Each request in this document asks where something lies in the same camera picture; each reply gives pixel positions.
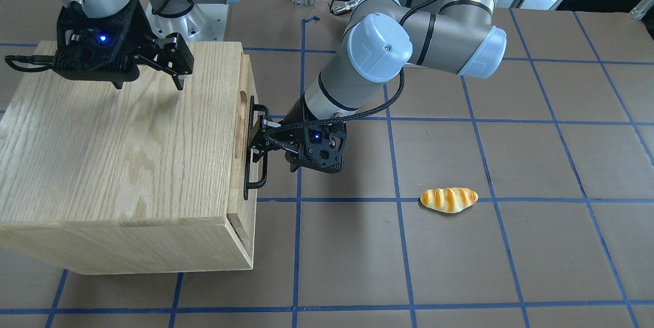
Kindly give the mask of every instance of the bread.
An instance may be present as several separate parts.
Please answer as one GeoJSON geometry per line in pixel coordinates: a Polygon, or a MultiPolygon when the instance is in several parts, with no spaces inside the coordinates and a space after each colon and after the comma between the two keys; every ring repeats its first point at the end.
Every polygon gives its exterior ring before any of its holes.
{"type": "Polygon", "coordinates": [[[458,213],[477,201],[477,193],[466,188],[432,189],[420,196],[427,208],[444,213],[458,213]]]}

